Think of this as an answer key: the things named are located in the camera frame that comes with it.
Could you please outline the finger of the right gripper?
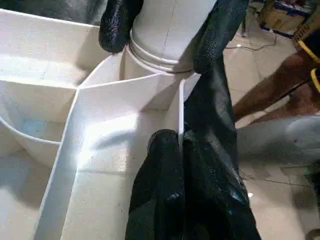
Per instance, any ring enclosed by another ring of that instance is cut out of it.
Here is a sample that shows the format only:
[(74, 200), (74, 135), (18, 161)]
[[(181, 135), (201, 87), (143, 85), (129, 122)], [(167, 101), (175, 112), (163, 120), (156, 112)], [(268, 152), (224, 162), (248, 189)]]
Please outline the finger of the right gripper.
[(193, 68), (198, 74), (213, 71), (223, 63), (223, 52), (245, 19), (247, 0), (218, 0), (199, 30), (193, 51)]
[(143, 0), (108, 0), (100, 19), (98, 41), (109, 53), (121, 52), (130, 40), (136, 16), (140, 13)]

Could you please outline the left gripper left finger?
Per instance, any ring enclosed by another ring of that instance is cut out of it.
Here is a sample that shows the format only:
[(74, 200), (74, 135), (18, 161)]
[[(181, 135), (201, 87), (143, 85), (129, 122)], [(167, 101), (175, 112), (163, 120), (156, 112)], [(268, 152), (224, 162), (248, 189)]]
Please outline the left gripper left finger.
[(185, 187), (177, 133), (161, 129), (149, 139), (147, 156), (134, 179), (125, 239), (182, 240)]

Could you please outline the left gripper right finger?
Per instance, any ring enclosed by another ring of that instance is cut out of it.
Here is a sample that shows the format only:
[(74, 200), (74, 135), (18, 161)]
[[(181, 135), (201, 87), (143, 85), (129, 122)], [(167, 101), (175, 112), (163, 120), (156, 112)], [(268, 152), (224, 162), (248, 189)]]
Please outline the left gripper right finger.
[(188, 130), (183, 138), (186, 225), (191, 240), (259, 240), (236, 159)]

